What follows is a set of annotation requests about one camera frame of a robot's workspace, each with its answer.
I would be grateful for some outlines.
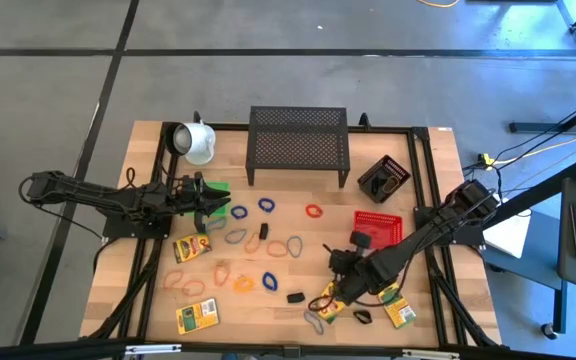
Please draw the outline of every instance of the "red plastic basket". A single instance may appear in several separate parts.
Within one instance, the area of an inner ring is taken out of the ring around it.
[[[355,211],[355,231],[372,237],[371,249],[383,249],[401,242],[401,217],[368,211]]]

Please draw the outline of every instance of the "wooden table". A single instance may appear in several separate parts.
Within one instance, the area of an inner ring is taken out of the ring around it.
[[[134,124],[122,173],[126,168],[133,167],[136,170],[135,184],[146,183],[150,179],[161,126],[161,122],[155,121],[137,121]],[[452,130],[430,128],[429,131],[443,198],[462,183],[461,165]],[[361,193],[355,183],[355,180],[384,154],[389,154],[410,170],[406,136],[349,134],[352,169],[350,180],[343,189],[338,188],[336,173],[295,170],[259,170],[256,173],[255,186],[249,187],[244,168],[246,140],[245,131],[218,131],[216,155],[208,165],[198,167],[184,159],[179,161],[177,176],[200,170],[208,181],[228,182],[232,192],[230,206],[244,205],[248,208],[249,215],[243,220],[235,220],[228,215],[226,228],[210,234],[213,251],[184,264],[176,263],[172,241],[194,232],[192,216],[174,219],[172,234],[164,242],[161,254],[147,339],[212,343],[437,346],[424,256],[418,255],[414,258],[402,292],[416,312],[417,319],[413,324],[399,330],[394,328],[382,308],[371,309],[373,324],[359,324],[352,316],[352,308],[356,307],[353,305],[351,309],[343,311],[332,325],[324,324],[325,332],[319,336],[303,319],[307,301],[300,304],[286,302],[287,294],[299,291],[310,300],[319,295],[331,280],[332,273],[327,267],[328,253],[322,244],[325,243],[331,248],[352,248],[348,240],[353,228],[355,210],[401,216],[404,237],[414,231],[412,214],[416,200],[412,179],[381,205],[373,203]],[[421,144],[418,144],[417,148],[426,199],[429,199],[430,190],[426,173],[423,171],[425,163]],[[122,177],[119,186],[123,186],[125,181]],[[264,213],[257,206],[261,197],[269,197],[276,202],[276,208],[271,214]],[[306,215],[305,206],[309,203],[321,206],[324,211],[321,218],[312,219]],[[256,253],[247,254],[243,245],[245,240],[238,245],[230,245],[223,239],[224,235],[234,228],[247,228],[248,235],[257,232],[262,222],[267,222],[270,228],[266,241],[285,241],[292,235],[301,236],[304,245],[301,257],[273,258],[266,254],[264,243]],[[124,295],[135,245],[135,239],[120,239],[101,254],[81,326],[81,335],[96,330]],[[481,258],[467,247],[453,246],[451,249],[461,300],[486,334],[499,342],[497,321]],[[230,265],[231,274],[225,285],[217,287],[213,282],[213,271],[220,261]],[[183,281],[173,290],[164,290],[164,276],[170,271],[180,269],[184,272]],[[266,271],[274,273],[278,279],[279,290],[276,293],[267,291],[261,284],[261,277]],[[233,282],[240,275],[255,279],[253,291],[244,294],[233,291]],[[204,281],[206,290],[203,295],[193,298],[183,295],[180,287],[187,280]],[[217,300],[220,324],[179,335],[175,309],[210,297]],[[361,300],[375,302],[376,297],[366,294]],[[129,335],[136,333],[140,303],[141,298],[138,298],[133,307]],[[454,342],[450,306],[445,299],[443,303],[449,340]]]

